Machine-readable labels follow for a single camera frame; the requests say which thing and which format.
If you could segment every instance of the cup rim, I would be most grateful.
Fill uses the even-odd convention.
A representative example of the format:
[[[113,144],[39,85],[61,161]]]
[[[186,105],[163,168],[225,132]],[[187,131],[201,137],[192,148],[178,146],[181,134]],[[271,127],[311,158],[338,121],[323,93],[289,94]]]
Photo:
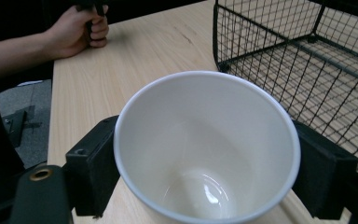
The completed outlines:
[[[252,89],[253,91],[257,92],[265,98],[267,101],[272,103],[274,107],[279,112],[280,117],[284,120],[284,123],[286,124],[290,135],[292,136],[292,144],[293,144],[293,160],[292,160],[292,166],[290,169],[289,174],[287,175],[286,181],[281,186],[281,189],[278,191],[278,193],[268,200],[263,206],[258,207],[254,210],[253,213],[246,214],[246,215],[239,215],[236,217],[230,217],[230,218],[219,218],[219,219],[203,219],[203,218],[196,218],[196,217],[189,217],[185,215],[181,215],[178,213],[175,213],[169,209],[166,209],[157,203],[153,202],[149,198],[145,197],[143,193],[134,185],[134,183],[129,178],[129,175],[124,168],[124,165],[121,161],[121,155],[120,151],[118,149],[119,146],[119,129],[122,125],[123,120],[126,119],[127,111],[131,108],[131,106],[134,104],[136,99],[142,94],[144,94],[146,91],[150,90],[151,88],[161,84],[162,82],[169,81],[171,79],[179,78],[179,77],[188,77],[188,76],[212,76],[212,77],[221,77],[226,78],[228,80],[235,80],[239,81],[242,85]],[[296,181],[296,177],[299,170],[300,165],[300,144],[298,140],[298,135],[296,131],[296,127],[294,123],[292,122],[292,119],[288,115],[288,113],[283,109],[283,107],[267,92],[256,86],[254,83],[247,81],[240,77],[235,77],[230,74],[221,73],[221,72],[215,72],[215,71],[204,71],[204,70],[196,70],[196,71],[185,71],[185,72],[179,72],[167,75],[165,77],[160,77],[156,79],[155,81],[150,82],[149,84],[145,85],[143,88],[141,88],[139,91],[137,91],[130,100],[124,105],[120,115],[117,119],[117,124],[115,127],[115,133],[114,133],[114,154],[115,154],[115,160],[117,168],[121,174],[121,177],[123,178],[124,182],[128,186],[128,188],[131,190],[131,192],[145,205],[150,207],[152,210],[158,212],[162,216],[168,217],[170,219],[179,221],[179,222],[185,222],[185,223],[199,223],[199,224],[222,224],[222,223],[243,223],[247,221],[254,220],[258,217],[261,217],[262,215],[266,214],[267,211],[271,210],[274,206],[276,206],[290,191],[291,187],[294,185]]]

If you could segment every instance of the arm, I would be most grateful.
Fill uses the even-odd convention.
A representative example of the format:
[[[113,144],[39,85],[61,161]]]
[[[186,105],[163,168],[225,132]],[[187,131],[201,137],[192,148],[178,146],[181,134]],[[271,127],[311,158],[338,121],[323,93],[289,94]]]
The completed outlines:
[[[85,23],[92,21],[91,40]],[[48,61],[78,54],[87,46],[104,47],[109,31],[106,17],[93,10],[70,7],[46,32],[0,41],[0,78]]]

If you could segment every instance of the black bracket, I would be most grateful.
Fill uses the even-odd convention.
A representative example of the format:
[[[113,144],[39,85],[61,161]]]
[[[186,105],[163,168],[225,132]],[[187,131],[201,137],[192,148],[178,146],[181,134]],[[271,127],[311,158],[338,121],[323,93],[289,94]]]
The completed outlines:
[[[310,127],[294,121],[301,164],[293,191],[313,217],[340,219],[344,207],[358,223],[358,158]]]
[[[14,114],[2,117],[5,130],[7,131],[8,138],[13,144],[13,147],[19,147],[21,144],[22,124],[25,116],[25,110],[19,110]]]
[[[100,121],[71,150],[66,164],[24,174],[10,223],[71,223],[78,216],[101,217],[120,178],[113,152],[118,116]]]

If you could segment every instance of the wire basket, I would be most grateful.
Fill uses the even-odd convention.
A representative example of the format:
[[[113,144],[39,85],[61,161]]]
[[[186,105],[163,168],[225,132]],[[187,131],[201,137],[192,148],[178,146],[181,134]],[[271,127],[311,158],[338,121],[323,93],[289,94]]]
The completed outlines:
[[[358,1],[217,1],[218,69],[358,157]]]

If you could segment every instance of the fingers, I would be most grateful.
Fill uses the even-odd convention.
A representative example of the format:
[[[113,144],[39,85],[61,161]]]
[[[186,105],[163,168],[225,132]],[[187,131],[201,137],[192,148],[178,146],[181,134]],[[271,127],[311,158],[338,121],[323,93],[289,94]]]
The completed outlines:
[[[91,31],[93,33],[101,33],[106,31],[106,35],[107,35],[107,32],[109,31],[109,26],[107,25],[107,18],[104,17],[101,18],[100,20],[93,21],[91,26]]]
[[[92,32],[92,33],[89,35],[89,37],[90,37],[91,39],[93,39],[93,40],[102,39],[102,38],[105,38],[105,37],[107,36],[108,32],[109,32],[109,29],[103,30],[103,31],[98,32],[98,33]]]
[[[102,38],[102,39],[98,39],[98,40],[91,40],[89,42],[89,45],[93,48],[102,48],[102,47],[105,47],[106,44],[107,44],[106,37]]]
[[[81,9],[81,7],[76,6],[76,7],[72,7],[75,8],[77,13],[77,18],[79,19],[79,21],[85,23],[87,21],[94,21],[94,20],[98,20],[101,17],[100,15],[98,15],[97,13],[97,9],[95,7],[91,9]],[[103,12],[106,13],[108,10],[108,6],[107,5],[103,5]]]

